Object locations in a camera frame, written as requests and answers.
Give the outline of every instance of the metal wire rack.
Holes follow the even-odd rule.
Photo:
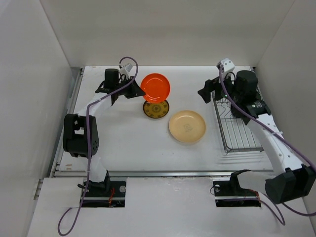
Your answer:
[[[226,98],[215,101],[214,96],[213,93],[212,97],[224,151],[226,153],[263,151],[260,142],[244,125],[242,119],[232,115],[230,101]]]

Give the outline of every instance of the beige plate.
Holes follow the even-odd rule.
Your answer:
[[[194,143],[206,132],[206,124],[201,115],[191,110],[175,113],[169,121],[172,136],[180,142]]]

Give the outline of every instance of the rack wire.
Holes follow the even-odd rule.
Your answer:
[[[226,153],[263,151],[260,142],[244,125],[242,119],[232,115],[230,101],[226,98],[215,101],[214,96],[215,93],[212,97],[224,151]]]

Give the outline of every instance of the purple cable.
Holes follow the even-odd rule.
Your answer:
[[[285,219],[284,219],[284,217],[283,217],[283,215],[282,215],[280,209],[279,209],[278,206],[277,206],[276,204],[274,204],[271,200],[270,200],[270,201],[271,201],[272,204],[276,207],[276,209],[277,209],[277,211],[279,212],[279,214],[280,214],[282,220],[277,216],[277,214],[272,210],[272,208],[271,208],[265,201],[258,200],[257,198],[251,198],[251,197],[249,197],[249,198],[232,198],[232,199],[227,199],[227,201],[248,201],[248,200],[250,200],[250,201],[259,201],[260,203],[264,204],[264,205],[271,211],[271,213],[277,218],[277,220],[278,220],[283,226],[285,226]]]
[[[276,134],[271,128],[269,128],[268,126],[266,126],[264,123],[258,121],[256,118],[254,118],[253,116],[247,114],[244,110],[242,110],[235,102],[234,100],[230,97],[228,91],[226,90],[226,87],[224,85],[224,78],[222,75],[222,71],[224,70],[223,65],[221,65],[220,69],[219,69],[219,78],[221,81],[221,85],[223,88],[223,91],[225,93],[225,95],[227,96],[226,98],[231,102],[231,104],[239,111],[241,112],[243,115],[245,115],[247,118],[249,118],[252,121],[255,121],[256,123],[258,123],[259,125],[261,125],[262,127],[264,127],[266,130],[268,130],[273,136],[275,136],[277,139],[279,139],[281,142],[283,142],[285,145],[287,145],[289,148],[291,148],[295,153],[297,153],[301,158],[303,158],[303,160],[305,160],[312,168],[312,170],[314,172],[316,172],[316,166],[312,163],[312,161],[310,159],[308,159],[303,153],[301,153],[298,149],[296,149],[291,143],[289,143],[288,141],[286,141],[283,137],[279,136],[278,134]],[[310,214],[306,214],[306,213],[301,213],[298,212],[294,209],[292,209],[291,207],[289,207],[288,205],[284,204],[283,205],[288,208],[289,210],[293,211],[294,213],[301,215],[301,216],[316,216],[316,212],[314,213],[310,213]]]
[[[58,222],[58,227],[57,227],[57,231],[58,231],[58,234],[60,236],[67,236],[72,230],[73,228],[75,227],[75,224],[76,224],[76,221],[78,219],[78,216],[79,216],[79,213],[80,213],[80,210],[81,210],[81,207],[82,207],[82,204],[83,204],[83,199],[85,197],[85,194],[87,193],[87,190],[88,190],[88,183],[89,183],[89,179],[90,179],[90,164],[91,164],[91,138],[90,138],[90,126],[88,124],[90,124],[90,120],[89,120],[89,111],[90,111],[90,108],[91,106],[99,103],[101,100],[104,100],[105,98],[113,95],[113,94],[116,94],[117,92],[119,92],[120,90],[123,90],[124,88],[128,87],[129,85],[131,85],[133,83],[133,81],[135,80],[137,74],[138,74],[138,63],[136,62],[136,60],[132,57],[123,57],[121,58],[121,60],[119,61],[119,64],[121,64],[121,62],[124,60],[124,59],[130,59],[132,61],[134,61],[134,63],[136,64],[136,72],[135,72],[135,76],[133,77],[133,79],[126,85],[122,86],[120,89],[117,89],[113,92],[111,92],[110,94],[107,94],[103,97],[101,97],[100,100],[96,100],[94,102],[92,102],[91,104],[88,104],[87,106],[87,111],[86,111],[86,124],[87,124],[87,138],[88,138],[88,167],[87,167],[87,181],[86,181],[86,185],[84,187],[84,190],[83,190],[83,194],[82,194],[82,199],[81,199],[81,202],[79,204],[79,208],[77,210],[77,214],[75,216],[75,219],[74,219],[74,222],[73,222],[73,225],[71,226],[70,230],[63,234],[60,232],[60,224],[62,222],[62,220],[64,219],[65,215],[71,210],[73,209],[73,207],[70,207],[63,215],[62,217],[60,218],[59,222]]]

